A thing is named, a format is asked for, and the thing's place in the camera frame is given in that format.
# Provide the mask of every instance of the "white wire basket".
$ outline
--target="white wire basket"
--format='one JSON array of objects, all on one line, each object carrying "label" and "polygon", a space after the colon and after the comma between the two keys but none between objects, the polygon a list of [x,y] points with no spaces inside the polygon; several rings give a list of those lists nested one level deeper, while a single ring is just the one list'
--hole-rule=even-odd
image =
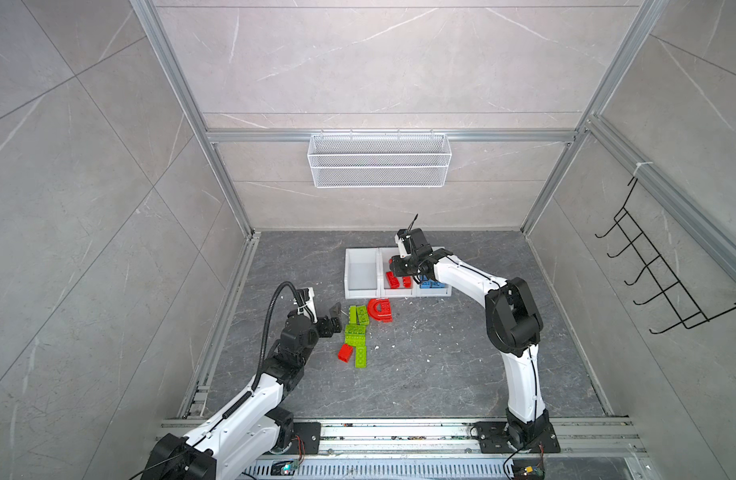
[{"label": "white wire basket", "polygon": [[442,187],[451,145],[433,131],[321,133],[306,157],[317,188]]}]

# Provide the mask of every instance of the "red building block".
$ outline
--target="red building block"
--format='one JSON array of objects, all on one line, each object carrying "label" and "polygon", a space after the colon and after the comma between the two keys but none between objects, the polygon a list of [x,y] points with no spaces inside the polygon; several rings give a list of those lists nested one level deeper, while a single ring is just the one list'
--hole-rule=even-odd
[{"label": "red building block", "polygon": [[380,322],[392,321],[392,306],[388,298],[374,298],[368,301],[368,314]]},{"label": "red building block", "polygon": [[389,280],[389,288],[400,288],[400,280],[392,272],[386,273],[386,279]]},{"label": "red building block", "polygon": [[341,350],[339,350],[339,360],[341,360],[342,362],[348,362],[354,350],[355,348],[353,346],[349,346],[346,344],[342,345]]}]

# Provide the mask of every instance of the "wall tile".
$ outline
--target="wall tile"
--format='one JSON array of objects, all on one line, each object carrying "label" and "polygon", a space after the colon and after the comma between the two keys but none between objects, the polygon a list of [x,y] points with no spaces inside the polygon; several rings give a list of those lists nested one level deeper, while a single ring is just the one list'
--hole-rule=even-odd
[{"label": "wall tile", "polygon": [[85,478],[118,480],[142,469],[164,418],[176,415],[223,287],[201,255],[144,354]]},{"label": "wall tile", "polygon": [[80,478],[197,250],[151,193],[0,381],[0,478]]},{"label": "wall tile", "polygon": [[584,110],[636,8],[158,11],[203,111],[485,113]]},{"label": "wall tile", "polygon": [[[678,327],[662,335],[649,332],[672,325],[678,320],[676,315],[663,298],[645,306],[633,303],[650,298],[658,290],[647,273],[634,286],[624,283],[636,278],[642,262],[632,250],[608,258],[607,254],[614,255],[626,245],[619,231],[602,240],[594,237],[612,226],[612,216],[629,193],[629,179],[628,172],[602,146],[590,141],[555,195],[714,455],[727,475],[736,478],[736,311],[694,330]],[[627,209],[705,312],[715,315],[736,302],[736,284],[642,187],[635,188]],[[655,255],[643,256],[649,261]],[[658,276],[664,286],[676,281],[673,274]],[[680,287],[670,290],[670,299],[684,317],[697,312]],[[703,318],[697,317],[688,324],[700,320]]]},{"label": "wall tile", "polygon": [[[164,7],[514,7],[515,0],[155,0]],[[531,0],[537,7],[637,6],[639,0]]]},{"label": "wall tile", "polygon": [[224,202],[200,251],[224,286],[231,280],[244,243],[245,237],[239,229],[232,209]]},{"label": "wall tile", "polygon": [[736,73],[736,0],[672,0],[653,34]]},{"label": "wall tile", "polygon": [[427,228],[516,230],[543,181],[449,182],[440,188],[315,188],[309,182],[235,182],[256,228],[392,229],[419,214]]},{"label": "wall tile", "polygon": [[219,213],[223,192],[196,138],[192,137],[154,187],[194,244],[201,247]]},{"label": "wall tile", "polygon": [[156,183],[192,130],[149,41],[136,42],[78,78]]},{"label": "wall tile", "polygon": [[736,76],[657,38],[605,118],[736,236]]},{"label": "wall tile", "polygon": [[77,80],[0,120],[0,377],[150,188]]},{"label": "wall tile", "polygon": [[0,117],[71,76],[24,4],[0,0]]},{"label": "wall tile", "polygon": [[25,0],[75,73],[144,36],[128,0]]},{"label": "wall tile", "polygon": [[545,180],[563,142],[454,142],[447,181]]},{"label": "wall tile", "polygon": [[497,114],[203,114],[208,128],[569,128],[581,112]]},{"label": "wall tile", "polygon": [[548,280],[614,412],[632,418],[657,471],[669,479],[724,478],[616,291],[554,200],[531,241],[539,261],[554,271]]},{"label": "wall tile", "polygon": [[[232,180],[311,181],[307,143],[237,142],[219,145]],[[447,181],[545,180],[562,142],[452,142]]]}]

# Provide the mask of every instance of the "black mounting plate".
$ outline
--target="black mounting plate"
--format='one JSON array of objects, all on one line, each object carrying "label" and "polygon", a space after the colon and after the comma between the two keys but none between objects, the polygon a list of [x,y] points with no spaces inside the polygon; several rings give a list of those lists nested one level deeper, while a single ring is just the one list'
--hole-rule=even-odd
[{"label": "black mounting plate", "polygon": [[[472,431],[477,432],[475,438],[480,443],[480,452],[482,453],[514,453],[515,450],[507,444],[509,438],[506,434],[505,427],[507,422],[476,422]],[[544,453],[560,453],[560,443],[554,433],[554,427],[550,424],[549,428],[544,430],[538,438],[532,442],[530,449],[525,449],[525,453],[541,453],[538,444],[544,445]]]},{"label": "black mounting plate", "polygon": [[[317,455],[319,452],[319,440],[320,430],[322,426],[318,422],[294,422],[293,423],[293,434],[301,437],[301,441],[304,442],[304,451],[306,455]],[[293,443],[293,447],[289,450],[298,452],[296,450],[296,442]]]}]

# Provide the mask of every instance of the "gray marble floor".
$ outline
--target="gray marble floor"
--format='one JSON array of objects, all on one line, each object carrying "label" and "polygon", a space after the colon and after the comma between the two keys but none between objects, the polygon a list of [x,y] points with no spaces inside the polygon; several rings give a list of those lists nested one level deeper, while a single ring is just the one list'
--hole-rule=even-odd
[{"label": "gray marble floor", "polygon": [[[318,315],[343,299],[344,248],[391,246],[390,232],[265,232],[221,352],[207,401],[211,412],[254,374],[264,313],[283,280],[312,286]],[[427,232],[428,240],[492,274],[531,286],[545,328],[541,390],[551,416],[603,416],[584,363],[519,232]],[[283,293],[270,329],[279,335],[292,306]],[[343,334],[322,339],[301,383],[282,406],[298,417],[503,416],[507,382],[499,352],[485,335],[485,314],[469,297],[392,299],[394,322],[371,322],[368,367],[336,358]]]}]

